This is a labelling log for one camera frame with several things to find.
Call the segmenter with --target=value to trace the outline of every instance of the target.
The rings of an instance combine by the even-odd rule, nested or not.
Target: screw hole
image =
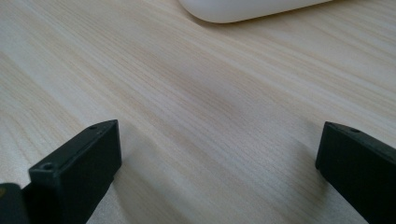
[[[41,166],[41,168],[42,168],[43,170],[48,170],[48,171],[50,171],[50,170],[53,170],[54,165],[53,165],[51,162],[47,162],[47,163],[43,164],[43,165]]]
[[[357,130],[357,129],[350,129],[350,131],[352,131],[353,133],[360,133],[361,131]]]
[[[7,192],[6,188],[0,188],[0,198],[2,198]]]

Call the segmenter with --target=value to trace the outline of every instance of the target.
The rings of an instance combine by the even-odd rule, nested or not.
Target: black plastic piece
[[[32,182],[22,191],[0,185],[7,191],[0,195],[0,223],[86,223],[120,166],[118,122],[92,125],[30,168]]]
[[[396,223],[396,149],[326,122],[316,167],[369,223]]]

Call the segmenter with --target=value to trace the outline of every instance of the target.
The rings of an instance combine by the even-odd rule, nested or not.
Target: wood grain
[[[0,181],[120,122],[90,223],[364,223],[314,167],[325,120],[395,147],[396,2],[199,21],[177,0],[0,1]]]

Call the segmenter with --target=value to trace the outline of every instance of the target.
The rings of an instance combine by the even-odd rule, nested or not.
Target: white object
[[[192,15],[204,21],[233,22],[308,7],[330,0],[179,0]]]

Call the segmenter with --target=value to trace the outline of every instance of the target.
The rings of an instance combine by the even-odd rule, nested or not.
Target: wooden table
[[[396,146],[395,11],[213,24],[177,0],[0,1],[0,182],[118,119],[90,223],[364,223],[314,163],[325,120]]]

